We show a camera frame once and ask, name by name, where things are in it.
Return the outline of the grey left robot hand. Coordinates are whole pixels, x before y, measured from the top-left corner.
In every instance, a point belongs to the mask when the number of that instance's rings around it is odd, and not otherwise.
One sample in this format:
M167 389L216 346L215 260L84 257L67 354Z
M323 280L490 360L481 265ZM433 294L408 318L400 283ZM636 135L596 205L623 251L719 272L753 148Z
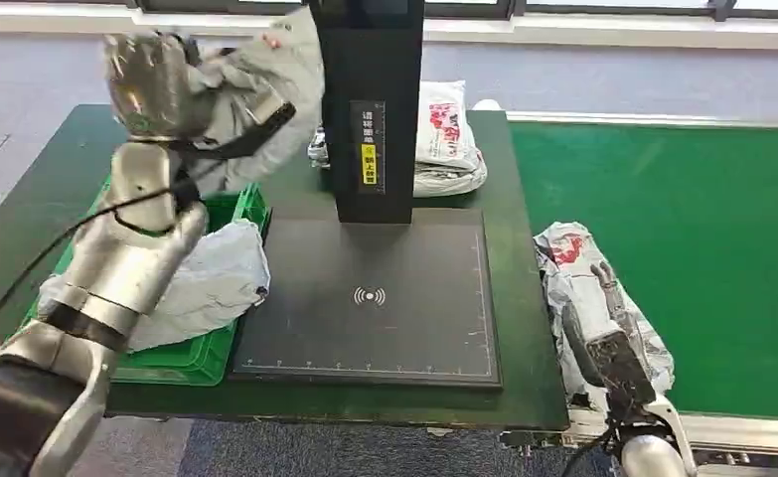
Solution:
M212 118L214 94L200 77L195 39L176 33L111 34L103 46L116 119L139 141L189 140Z

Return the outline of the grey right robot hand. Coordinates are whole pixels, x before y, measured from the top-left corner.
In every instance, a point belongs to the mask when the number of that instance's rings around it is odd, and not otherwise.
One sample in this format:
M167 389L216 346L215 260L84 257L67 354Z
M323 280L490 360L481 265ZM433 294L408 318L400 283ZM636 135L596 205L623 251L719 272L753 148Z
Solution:
M572 303L562 311L562 328L585 380L607 390L609 415L619 421L645 417L643 406L656 398L636 318L625 309L616 274L606 261L590 267L605 296L609 324L589 332Z

